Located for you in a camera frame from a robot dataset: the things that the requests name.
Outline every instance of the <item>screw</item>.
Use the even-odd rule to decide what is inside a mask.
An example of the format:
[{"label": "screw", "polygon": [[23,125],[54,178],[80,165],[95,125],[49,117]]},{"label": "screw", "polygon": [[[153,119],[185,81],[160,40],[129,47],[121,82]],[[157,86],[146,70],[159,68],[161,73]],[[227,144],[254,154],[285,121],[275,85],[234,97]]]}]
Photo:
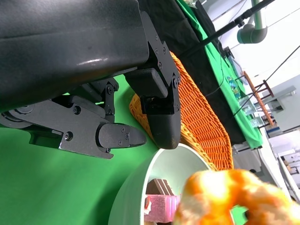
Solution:
[{"label": "screw", "polygon": [[174,88],[178,87],[178,80],[176,78],[173,78],[173,86]]},{"label": "screw", "polygon": [[24,107],[18,108],[15,111],[19,114],[28,114],[31,113],[34,109],[34,105],[26,105]]},{"label": "screw", "polygon": [[79,106],[74,106],[74,108],[73,108],[73,113],[75,114],[75,115],[79,115],[80,114],[80,112],[81,112],[81,108],[79,107]]},{"label": "screw", "polygon": [[65,140],[66,140],[67,142],[71,141],[72,138],[73,138],[72,132],[66,132],[66,133],[65,133]]},{"label": "screw", "polygon": [[113,94],[113,89],[111,88],[111,86],[108,86],[108,87],[107,87],[107,93],[108,93],[109,95]]}]

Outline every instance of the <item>green tablecloth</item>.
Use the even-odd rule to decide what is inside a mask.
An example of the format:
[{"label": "green tablecloth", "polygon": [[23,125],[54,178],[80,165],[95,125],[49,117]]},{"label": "green tablecloth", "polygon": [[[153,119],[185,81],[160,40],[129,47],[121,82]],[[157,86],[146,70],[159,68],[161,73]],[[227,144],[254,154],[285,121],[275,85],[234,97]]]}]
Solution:
[{"label": "green tablecloth", "polygon": [[[141,126],[128,105],[133,96],[124,76],[116,80],[116,122]],[[112,160],[29,145],[30,135],[0,128],[0,225],[106,225],[127,176],[158,148],[112,150]],[[234,210],[237,225],[243,210]]]},{"label": "green tablecloth", "polygon": [[[194,29],[199,32],[198,33],[199,39],[202,39],[202,37],[203,37],[203,39],[207,38],[205,31],[199,24],[193,11],[187,6],[187,4],[184,2],[184,0],[177,0],[177,2],[179,4],[179,6],[181,7],[181,9],[183,10],[183,12],[189,17]],[[240,104],[236,100],[236,97],[234,96],[234,93],[229,85],[229,81],[227,78],[232,77],[233,79],[236,79],[237,76],[236,76],[230,62],[228,61],[228,59],[226,58],[224,60],[222,57],[220,57],[220,53],[218,52],[218,50],[214,47],[214,45],[212,43],[209,43],[208,45],[205,46],[205,51],[206,51],[206,54],[208,56],[211,67],[215,73],[215,77],[216,77],[219,85],[221,85],[221,83],[222,83],[223,75],[225,76],[225,78],[224,78],[225,80],[224,80],[223,84],[221,85],[221,90],[231,108],[232,113],[235,114],[240,109]],[[240,91],[245,92],[245,89],[244,89],[241,81],[237,81],[237,84],[238,84]],[[242,110],[240,110],[236,114],[235,119],[236,119],[239,127],[241,128],[243,135],[244,135],[246,141],[248,142],[249,146],[251,148],[257,148],[257,147],[261,146],[261,144],[263,143],[262,135],[258,128],[254,128],[251,125],[250,120],[249,120],[250,117],[246,116],[246,114]]]}]

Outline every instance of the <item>black cable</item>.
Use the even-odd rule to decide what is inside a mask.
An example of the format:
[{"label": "black cable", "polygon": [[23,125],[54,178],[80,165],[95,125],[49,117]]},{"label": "black cable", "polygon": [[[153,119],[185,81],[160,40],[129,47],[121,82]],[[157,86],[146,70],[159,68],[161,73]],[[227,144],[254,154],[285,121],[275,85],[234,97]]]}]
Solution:
[{"label": "black cable", "polygon": [[[300,45],[279,65],[279,67],[277,67],[277,69],[266,79],[266,82],[281,68],[281,66],[300,48]],[[253,94],[251,95],[251,97],[249,99],[247,99],[247,101],[241,106],[241,108],[229,119],[231,120],[232,118],[235,117],[236,114],[238,114],[239,111],[242,110],[242,108],[247,104],[247,102],[254,96],[255,93],[257,93],[259,91],[259,89],[262,86],[260,86],[255,92],[253,92]]]},{"label": "black cable", "polygon": [[224,83],[224,80],[225,80],[224,71],[223,71],[223,66],[222,66],[222,55],[221,55],[221,51],[220,51],[220,43],[221,43],[220,40],[219,40],[219,42],[218,42],[218,44],[217,44],[217,50],[218,50],[218,52],[219,52],[219,54],[220,54],[220,63],[221,63],[221,71],[222,71],[222,77],[223,77],[223,78],[222,78],[222,82],[220,83],[220,85],[218,86],[217,89],[215,89],[212,93],[205,95],[206,98],[207,98],[208,96],[210,96],[210,95],[216,93],[216,92],[221,88],[221,86],[222,86],[222,84]]},{"label": "black cable", "polygon": [[[243,5],[240,7],[240,9],[238,10],[238,12],[230,19],[229,23],[231,22],[231,20],[242,10],[242,8],[244,7],[244,5],[246,4],[247,0],[244,1]],[[224,71],[223,71],[223,66],[222,66],[222,54],[221,54],[221,51],[220,51],[220,44],[221,44],[221,39],[222,39],[222,36],[220,37],[219,39],[219,42],[217,43],[217,51],[219,52],[220,54],[220,64],[221,64],[221,71],[222,71],[222,82],[220,83],[220,85],[218,86],[217,89],[215,89],[213,92],[205,95],[205,97],[208,97],[214,93],[216,93],[222,86],[222,84],[224,83],[224,80],[225,80],[225,76],[224,76]]]}]

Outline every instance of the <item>chocolate bar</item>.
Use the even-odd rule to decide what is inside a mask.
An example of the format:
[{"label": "chocolate bar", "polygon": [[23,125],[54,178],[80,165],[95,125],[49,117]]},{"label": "chocolate bar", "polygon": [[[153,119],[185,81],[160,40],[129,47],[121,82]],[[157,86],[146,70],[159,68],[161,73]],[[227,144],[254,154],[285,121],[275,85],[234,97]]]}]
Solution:
[{"label": "chocolate bar", "polygon": [[153,179],[146,189],[147,195],[175,195],[167,180]]}]

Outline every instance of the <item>orange wicker basket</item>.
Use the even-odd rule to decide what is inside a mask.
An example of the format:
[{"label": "orange wicker basket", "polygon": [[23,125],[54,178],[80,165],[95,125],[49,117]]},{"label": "orange wicker basket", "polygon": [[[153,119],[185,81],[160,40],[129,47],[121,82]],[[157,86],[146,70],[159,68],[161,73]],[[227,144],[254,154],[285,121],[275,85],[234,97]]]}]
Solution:
[{"label": "orange wicker basket", "polygon": [[[171,55],[181,76],[180,142],[193,148],[213,170],[233,169],[232,148],[227,132],[180,60],[173,53]],[[133,97],[129,108],[135,119],[152,137],[147,116],[142,113],[137,95]]]}]

